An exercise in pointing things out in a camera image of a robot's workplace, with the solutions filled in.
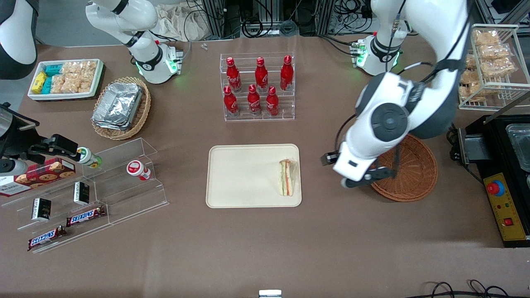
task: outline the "black machine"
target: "black machine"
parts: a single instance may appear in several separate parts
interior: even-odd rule
[[[476,163],[505,247],[530,247],[530,115],[486,116],[460,129],[463,163]]]

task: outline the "red bottle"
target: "red bottle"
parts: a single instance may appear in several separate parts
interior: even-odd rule
[[[228,77],[228,83],[230,84],[232,91],[241,91],[241,77],[239,76],[239,69],[235,66],[234,58],[226,58],[226,65],[228,65],[226,76]]]
[[[284,91],[293,90],[293,77],[294,77],[295,71],[293,69],[293,66],[291,65],[292,61],[293,61],[293,58],[290,55],[285,56],[284,65],[281,67],[280,88]]]
[[[278,96],[276,95],[276,88],[269,87],[269,95],[267,95],[267,112],[269,116],[274,117],[278,115]]]
[[[256,85],[250,84],[249,96],[246,99],[249,101],[250,114],[253,116],[261,115],[260,96],[256,93]]]
[[[226,86],[223,89],[223,92],[225,93],[224,101],[228,117],[239,116],[239,107],[237,106],[237,99],[235,98],[235,95],[232,94],[232,90],[230,89],[230,87]]]
[[[258,92],[265,93],[267,92],[267,87],[269,86],[269,73],[265,68],[265,59],[263,57],[258,57],[256,59],[256,85],[258,85]]]

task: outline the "round wicker basket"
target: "round wicker basket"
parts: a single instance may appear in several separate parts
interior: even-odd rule
[[[392,168],[396,149],[379,157],[380,166]],[[396,178],[372,183],[381,195],[401,202],[425,198],[438,180],[438,165],[431,150],[418,138],[407,135],[400,144],[399,168]]]
[[[134,120],[132,121],[132,126],[130,129],[128,130],[108,129],[108,128],[99,127],[94,122],[92,122],[92,126],[94,127],[94,130],[96,131],[98,135],[119,141],[122,139],[130,138],[136,135],[140,131],[140,129],[145,123],[145,120],[147,119],[147,115],[149,114],[149,108],[151,107],[151,95],[149,94],[149,90],[147,89],[147,86],[145,85],[145,83],[135,77],[119,78],[112,83],[135,83],[141,86],[143,89],[141,102],[138,105],[138,110],[136,111],[136,115],[134,117]],[[101,102],[101,98],[103,97],[103,94],[105,93],[105,91],[107,90],[109,86],[110,84],[107,85],[107,87],[105,87],[105,89],[101,92],[95,104],[94,111],[98,107],[99,103]]]

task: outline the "emergency stop button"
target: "emergency stop button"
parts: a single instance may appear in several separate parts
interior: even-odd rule
[[[504,184],[502,184],[502,182],[499,180],[494,180],[493,182],[488,183],[488,185],[486,185],[486,190],[488,193],[497,197],[504,195],[505,192]]]

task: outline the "acrylic bottle rack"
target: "acrylic bottle rack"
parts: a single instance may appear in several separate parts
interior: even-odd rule
[[[83,236],[106,229],[125,220],[167,205],[164,186],[156,178],[154,164],[149,158],[157,151],[143,138],[118,145],[96,153],[103,161],[99,169],[92,170],[76,164],[77,175],[50,183],[48,188],[37,188],[9,197],[2,207],[17,212],[17,227],[28,239],[40,236],[56,228],[66,226],[66,218],[103,206],[106,216],[94,218],[66,227],[66,236],[33,248],[33,252],[44,252],[63,246]],[[151,177],[141,181],[129,175],[126,166],[131,160],[140,160],[151,170]],[[74,203],[74,183],[81,181],[90,186],[90,203],[82,206]],[[31,220],[33,199],[51,200],[48,221]]]
[[[293,77],[293,89],[291,91],[283,91],[280,89],[280,71],[284,64],[285,55],[291,55],[293,58],[292,66],[295,70]],[[226,58],[232,57],[235,62],[235,66],[239,69],[241,76],[241,92],[234,93],[237,98],[237,106],[239,107],[240,114],[237,117],[229,117],[226,107],[223,103],[223,87],[228,86],[228,78],[226,76]],[[247,95],[249,93],[249,85],[256,84],[255,70],[256,70],[256,58],[263,57],[265,59],[265,67],[268,71],[269,86],[276,87],[276,95],[279,99],[279,113],[277,116],[269,116],[267,114],[266,104],[266,93],[260,93],[260,106],[261,115],[253,116],[250,113],[249,102],[247,101]],[[296,69],[295,69],[295,56],[293,52],[272,52],[272,53],[247,53],[247,54],[221,54],[220,57],[220,96],[221,105],[223,106],[223,113],[225,121],[278,121],[278,120],[293,120],[295,118],[295,90],[296,90]]]

